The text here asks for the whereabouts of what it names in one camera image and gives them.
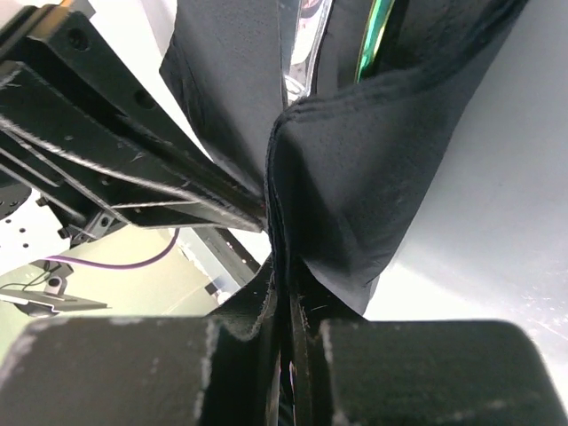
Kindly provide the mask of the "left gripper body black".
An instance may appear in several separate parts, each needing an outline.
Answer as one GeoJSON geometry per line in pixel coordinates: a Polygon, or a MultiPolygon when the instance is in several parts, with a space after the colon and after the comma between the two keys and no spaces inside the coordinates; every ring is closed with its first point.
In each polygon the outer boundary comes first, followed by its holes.
{"type": "Polygon", "coordinates": [[[79,11],[21,6],[1,30],[1,170],[75,244],[124,225],[210,226],[210,160],[79,11]]]}

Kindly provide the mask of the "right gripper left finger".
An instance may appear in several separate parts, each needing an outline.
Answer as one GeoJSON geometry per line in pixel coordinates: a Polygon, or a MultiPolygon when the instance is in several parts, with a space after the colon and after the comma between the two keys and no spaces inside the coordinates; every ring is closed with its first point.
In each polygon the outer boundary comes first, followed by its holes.
{"type": "Polygon", "coordinates": [[[4,425],[273,425],[272,266],[204,317],[30,323],[1,367],[4,425]]]}

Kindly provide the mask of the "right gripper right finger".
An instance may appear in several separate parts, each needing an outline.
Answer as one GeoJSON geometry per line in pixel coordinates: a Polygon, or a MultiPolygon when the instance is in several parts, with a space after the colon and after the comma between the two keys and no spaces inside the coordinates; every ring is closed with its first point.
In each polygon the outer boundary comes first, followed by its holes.
{"type": "Polygon", "coordinates": [[[560,425],[540,354],[500,320],[363,319],[296,265],[288,281],[299,425],[560,425]]]}

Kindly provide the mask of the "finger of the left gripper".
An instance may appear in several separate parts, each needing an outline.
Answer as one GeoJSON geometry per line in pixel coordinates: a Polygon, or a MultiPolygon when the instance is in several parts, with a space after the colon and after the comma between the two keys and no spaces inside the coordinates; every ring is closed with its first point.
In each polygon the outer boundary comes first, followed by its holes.
{"type": "Polygon", "coordinates": [[[263,210],[202,154],[169,163],[74,106],[22,62],[1,66],[1,167],[73,217],[259,232],[263,210]]]}

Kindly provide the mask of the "silver table knife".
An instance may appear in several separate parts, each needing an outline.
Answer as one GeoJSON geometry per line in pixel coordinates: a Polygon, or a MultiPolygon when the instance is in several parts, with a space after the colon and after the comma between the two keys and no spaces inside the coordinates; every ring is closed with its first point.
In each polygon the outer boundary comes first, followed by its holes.
{"type": "Polygon", "coordinates": [[[330,0],[282,0],[279,5],[281,73],[289,106],[310,95],[330,0]]]}

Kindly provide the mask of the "iridescent green fork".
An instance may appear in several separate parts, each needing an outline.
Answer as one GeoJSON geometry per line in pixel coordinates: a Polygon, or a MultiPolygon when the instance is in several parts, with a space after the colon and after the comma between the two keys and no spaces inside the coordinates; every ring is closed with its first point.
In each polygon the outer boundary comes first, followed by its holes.
{"type": "Polygon", "coordinates": [[[394,4],[394,0],[373,0],[371,3],[355,68],[356,83],[372,74],[394,4]]]}

